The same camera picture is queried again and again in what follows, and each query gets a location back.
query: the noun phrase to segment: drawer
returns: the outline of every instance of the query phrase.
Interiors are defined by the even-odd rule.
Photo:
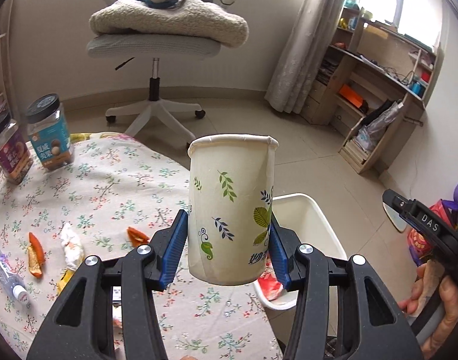
[[[314,80],[309,96],[316,100],[317,103],[320,103],[326,87],[321,81]]]
[[[310,122],[318,107],[319,103],[317,103],[316,100],[314,100],[313,98],[308,97],[306,104],[304,105],[304,107],[302,107],[300,114],[305,120]]]

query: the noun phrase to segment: finger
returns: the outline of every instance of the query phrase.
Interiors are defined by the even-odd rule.
[[[411,315],[413,312],[416,312],[418,307],[419,307],[419,300],[411,300],[408,303],[407,314]]]
[[[406,311],[406,308],[408,306],[408,303],[411,301],[411,299],[404,299],[398,302],[398,306],[402,311]]]
[[[417,277],[422,279],[424,277],[425,271],[426,271],[426,264],[418,266],[416,269]]]
[[[441,295],[446,315],[434,333],[432,333],[432,336],[422,346],[426,358],[435,354],[458,322],[458,287],[449,276],[442,280],[439,294]]]
[[[423,294],[424,290],[424,282],[423,280],[418,280],[417,282],[414,283],[412,286],[411,290],[411,299],[412,300],[417,300],[420,298],[420,296]]]

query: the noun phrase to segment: plastic water bottle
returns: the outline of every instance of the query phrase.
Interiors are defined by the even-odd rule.
[[[29,302],[29,294],[24,281],[10,266],[7,256],[0,250],[0,285],[9,297],[22,304]]]

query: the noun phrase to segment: curtain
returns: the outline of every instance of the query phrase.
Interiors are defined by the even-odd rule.
[[[14,93],[14,84],[12,82],[12,72],[10,68],[10,53],[9,53],[9,38],[10,38],[10,17],[12,14],[12,5],[14,0],[5,0],[0,7],[0,35],[5,34],[2,40],[2,74],[4,77],[5,93],[7,95],[7,103],[12,114],[12,117],[18,122],[21,120],[21,113],[18,107],[16,96]]]
[[[344,0],[304,0],[265,95],[282,112],[300,113],[327,47]]]

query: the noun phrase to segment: knitted blanket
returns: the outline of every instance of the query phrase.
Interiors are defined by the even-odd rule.
[[[240,16],[201,0],[181,1],[173,9],[153,9],[136,0],[118,0],[94,13],[89,20],[96,35],[132,31],[186,35],[213,39],[226,47],[240,47],[249,37],[249,26]]]

